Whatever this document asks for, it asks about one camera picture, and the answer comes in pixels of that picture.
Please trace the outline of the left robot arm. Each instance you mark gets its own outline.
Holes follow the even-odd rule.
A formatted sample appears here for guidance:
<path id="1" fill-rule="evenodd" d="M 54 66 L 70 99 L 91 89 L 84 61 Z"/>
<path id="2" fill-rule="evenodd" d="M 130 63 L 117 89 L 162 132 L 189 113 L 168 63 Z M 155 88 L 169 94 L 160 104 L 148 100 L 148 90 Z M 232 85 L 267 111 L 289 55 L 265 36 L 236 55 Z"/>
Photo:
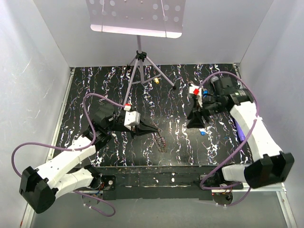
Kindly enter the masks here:
<path id="1" fill-rule="evenodd" d="M 117 115 L 114 106 L 102 104 L 88 127 L 68 149 L 37 168 L 27 167 L 21 175 L 19 193 L 37 213 L 49 209 L 56 199 L 79 188 L 96 190 L 106 182 L 92 165 L 78 171 L 71 170 L 86 158 L 94 155 L 111 140 L 111 132 L 130 133 L 132 137 L 157 134 L 151 125 L 130 105 Z"/>

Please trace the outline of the blue key tag with key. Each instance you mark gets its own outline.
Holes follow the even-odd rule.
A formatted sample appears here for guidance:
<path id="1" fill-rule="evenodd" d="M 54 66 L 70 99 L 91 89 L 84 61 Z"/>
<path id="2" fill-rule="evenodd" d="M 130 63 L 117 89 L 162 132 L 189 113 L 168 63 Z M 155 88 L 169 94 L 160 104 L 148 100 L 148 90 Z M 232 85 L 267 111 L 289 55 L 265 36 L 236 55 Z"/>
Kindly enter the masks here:
<path id="1" fill-rule="evenodd" d="M 205 131 L 205 129 L 203 129 L 203 128 L 200 128 L 200 129 L 199 129 L 199 132 L 200 132 L 200 134 L 201 134 L 202 136 L 204 136 L 204 135 L 207 134 L 206 131 Z"/>

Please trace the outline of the red key tag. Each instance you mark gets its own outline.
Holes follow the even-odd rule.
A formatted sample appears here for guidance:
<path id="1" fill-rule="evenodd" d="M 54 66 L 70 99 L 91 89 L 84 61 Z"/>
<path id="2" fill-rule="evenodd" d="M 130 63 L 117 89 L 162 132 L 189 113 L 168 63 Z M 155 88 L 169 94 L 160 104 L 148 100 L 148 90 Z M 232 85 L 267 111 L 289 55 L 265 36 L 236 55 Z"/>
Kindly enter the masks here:
<path id="1" fill-rule="evenodd" d="M 166 152 L 166 143 L 165 143 L 165 139 L 160 135 L 159 132 L 154 134 L 155 137 L 155 141 L 158 147 L 158 150 L 162 153 Z"/>

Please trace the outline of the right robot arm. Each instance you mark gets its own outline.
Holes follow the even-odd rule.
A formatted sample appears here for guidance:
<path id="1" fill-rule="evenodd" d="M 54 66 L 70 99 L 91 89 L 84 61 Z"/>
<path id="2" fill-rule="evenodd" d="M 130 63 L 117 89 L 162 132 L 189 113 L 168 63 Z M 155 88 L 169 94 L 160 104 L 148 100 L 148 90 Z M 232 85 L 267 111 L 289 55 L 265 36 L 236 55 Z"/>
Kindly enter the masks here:
<path id="1" fill-rule="evenodd" d="M 262 118 L 257 113 L 257 105 L 251 92 L 246 88 L 233 86 L 229 77 L 213 76 L 211 84 L 215 99 L 203 101 L 203 88 L 190 83 L 189 96 L 194 105 L 188 115 L 187 128 L 204 128 L 214 114 L 228 111 L 245 135 L 242 143 L 247 143 L 253 162 L 250 165 L 219 165 L 201 180 L 202 189 L 225 189 L 240 183 L 257 189 L 263 186 L 284 182 L 294 164 L 291 153 L 285 153 L 273 140 Z"/>

